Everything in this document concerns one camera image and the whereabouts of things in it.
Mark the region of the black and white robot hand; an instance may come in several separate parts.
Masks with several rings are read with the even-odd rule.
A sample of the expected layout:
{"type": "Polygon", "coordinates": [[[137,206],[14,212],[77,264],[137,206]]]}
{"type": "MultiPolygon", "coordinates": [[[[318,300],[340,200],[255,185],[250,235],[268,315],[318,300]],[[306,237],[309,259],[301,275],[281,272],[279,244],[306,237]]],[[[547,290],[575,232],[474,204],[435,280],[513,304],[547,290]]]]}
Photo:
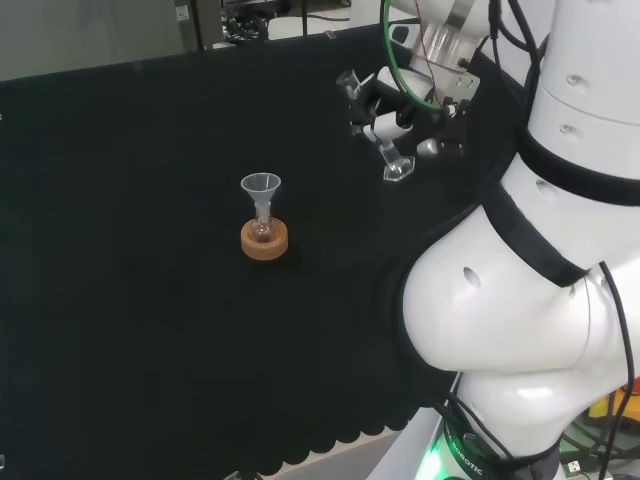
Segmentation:
{"type": "Polygon", "coordinates": [[[431,110],[406,99],[387,67],[376,77],[369,78],[366,84],[374,88],[367,104],[370,114],[362,127],[368,140],[393,142],[413,133],[419,140],[416,152],[422,158],[464,154],[471,94],[465,98],[444,96],[441,106],[431,110]]]}

